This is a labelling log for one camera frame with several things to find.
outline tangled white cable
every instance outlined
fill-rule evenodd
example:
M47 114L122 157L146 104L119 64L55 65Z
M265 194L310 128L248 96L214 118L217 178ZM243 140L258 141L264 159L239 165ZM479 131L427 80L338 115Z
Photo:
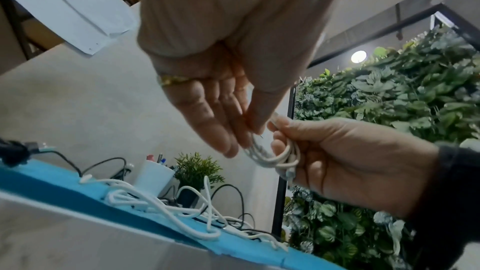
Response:
M201 239L201 240L216 240L220 237L221 231L227 232L229 234L237 235L244 239L260 239L262 242L268 242L274 248L282 248L286 252L288 252L287 246L283 243L278 242L272 235L267 233L258 233L254 235L249 235L243 231L238 230L238 228L242 228L239 224L230 225L228 220L240 222L241 220L233 217L223 217L220 212L218 212L212 205L212 200L210 197L210 181L207 176L203 179L203 185L206 192L206 197L204 197L200 192L190 186L183 186L178 189L176 197L180 195L183 190L190 190L194 192L202 201L203 205L199 209L193 208L182 208L182 207L175 207L169 206L164 204L160 199L154 197L150 194L143 193L135 189L134 186L129 184L128 182L117 180L117 179L94 179L92 180L92 175L87 174L80 179L81 184L89 184L89 183L103 183L110 186L110 191L107 193L105 197L105 201L112 205L112 206L133 206L137 210L142 210L148 213L159 214L170 220L174 223L178 228L180 228L185 233ZM207 206L206 213L201 214L202 209ZM185 218L194 218L194 217L202 217L205 218L206 223L206 232L197 231L190 226L183 223L181 220L177 218L185 217ZM219 221L220 223L224 224L224 228L215 228L212 226L212 221Z
M278 114L276 112L272 115L273 118L277 116ZM275 124L275 119L271 119L270 121ZM258 144L254 137L252 137L252 139L253 145L245 150L248 157L261 167L275 168L276 172L291 184L296 175L297 165L300 162L299 145L290 138L287 138L285 151L278 156L272 156Z

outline green plant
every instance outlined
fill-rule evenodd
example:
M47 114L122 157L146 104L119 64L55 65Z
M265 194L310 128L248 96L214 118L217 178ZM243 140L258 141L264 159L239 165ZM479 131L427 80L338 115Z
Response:
M479 73L479 53L453 30L435 28L402 50L378 48L361 68L307 78L297 87L294 115L362 120L431 142L461 143L480 138ZM408 269L400 257L415 258L411 232L391 216L379 225L374 215L295 188L284 221L291 246L347 269Z
M205 176L208 176L212 185L225 181L225 178L218 174L222 168L216 160L212 160L211 156L202 159L198 152L195 154L180 153L175 160L178 167L175 178L180 181L180 187L190 186L200 191L204 189Z

